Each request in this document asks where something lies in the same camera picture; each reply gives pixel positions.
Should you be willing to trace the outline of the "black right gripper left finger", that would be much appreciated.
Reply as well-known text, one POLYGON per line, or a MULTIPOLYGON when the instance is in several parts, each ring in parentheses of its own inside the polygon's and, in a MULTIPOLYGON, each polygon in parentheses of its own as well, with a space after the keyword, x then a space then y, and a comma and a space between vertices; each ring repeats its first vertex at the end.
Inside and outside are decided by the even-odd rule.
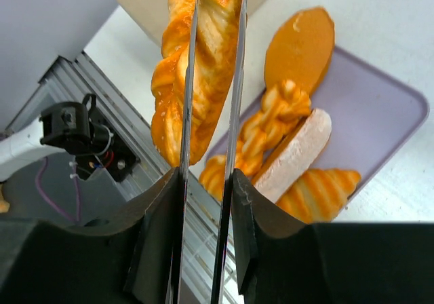
POLYGON ((173 168, 84 226, 1 219, 1 302, 177 303, 181 202, 173 168))

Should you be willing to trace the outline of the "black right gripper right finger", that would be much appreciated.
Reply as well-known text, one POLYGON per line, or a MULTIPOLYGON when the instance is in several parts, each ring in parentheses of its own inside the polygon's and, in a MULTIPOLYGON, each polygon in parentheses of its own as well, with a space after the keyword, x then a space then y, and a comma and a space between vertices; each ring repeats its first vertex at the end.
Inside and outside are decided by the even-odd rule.
POLYGON ((430 223, 304 224, 233 175, 237 285, 246 303, 432 303, 430 223))

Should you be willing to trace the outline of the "metal serving tongs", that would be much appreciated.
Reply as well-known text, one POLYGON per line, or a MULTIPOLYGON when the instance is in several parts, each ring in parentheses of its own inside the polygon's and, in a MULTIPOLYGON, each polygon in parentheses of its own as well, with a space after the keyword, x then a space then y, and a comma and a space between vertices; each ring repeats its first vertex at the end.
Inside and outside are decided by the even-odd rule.
MULTIPOLYGON (((247 23, 247 2, 241 0, 241 9, 239 15, 239 32, 237 37, 237 53, 235 62, 235 80, 233 84, 233 102, 241 100, 241 91, 243 83, 243 61, 245 55, 245 30, 247 23)), ((198 5, 195 4, 193 20, 191 27, 188 66, 186 68, 186 77, 184 84, 184 110, 182 123, 182 138, 180 148, 180 167, 178 175, 178 192, 182 194, 180 199, 180 214, 178 217, 178 230, 174 240, 172 253, 172 279, 171 279, 171 299, 170 303, 180 302, 180 289, 182 283, 182 259, 183 259, 183 233, 186 211, 186 199, 188 194, 189 164, 191 153, 191 126, 193 110, 193 87, 194 87, 194 70, 195 70, 195 47, 197 36, 197 19, 198 5)))

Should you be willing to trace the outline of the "long twisted braided bread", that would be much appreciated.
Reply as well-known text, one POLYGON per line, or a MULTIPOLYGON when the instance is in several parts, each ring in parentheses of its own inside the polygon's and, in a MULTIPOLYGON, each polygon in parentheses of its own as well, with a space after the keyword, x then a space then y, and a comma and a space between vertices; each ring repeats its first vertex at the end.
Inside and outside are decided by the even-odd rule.
POLYGON ((178 166, 191 25, 197 12, 190 154, 194 165, 210 145, 233 80, 241 0, 168 0, 168 9, 163 58, 151 81, 151 136, 166 162, 178 166))

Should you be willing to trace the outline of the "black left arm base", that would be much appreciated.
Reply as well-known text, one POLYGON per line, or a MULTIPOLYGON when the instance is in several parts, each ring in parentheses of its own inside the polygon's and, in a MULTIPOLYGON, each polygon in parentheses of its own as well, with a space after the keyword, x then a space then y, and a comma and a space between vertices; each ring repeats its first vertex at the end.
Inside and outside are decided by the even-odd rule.
POLYGON ((90 149, 75 156, 77 177, 88 181, 97 173, 107 171, 115 182, 123 182, 140 159, 110 126, 91 121, 90 132, 90 149))

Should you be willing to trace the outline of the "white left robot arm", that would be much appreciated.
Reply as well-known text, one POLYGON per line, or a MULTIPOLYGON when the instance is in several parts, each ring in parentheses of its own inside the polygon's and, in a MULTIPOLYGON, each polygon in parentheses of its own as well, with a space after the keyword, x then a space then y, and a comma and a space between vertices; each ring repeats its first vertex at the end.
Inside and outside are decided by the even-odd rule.
POLYGON ((82 102, 59 102, 43 110, 19 132, 1 141, 1 182, 15 172, 55 153, 74 156, 104 155, 112 147, 114 132, 94 123, 96 96, 86 94, 82 102))

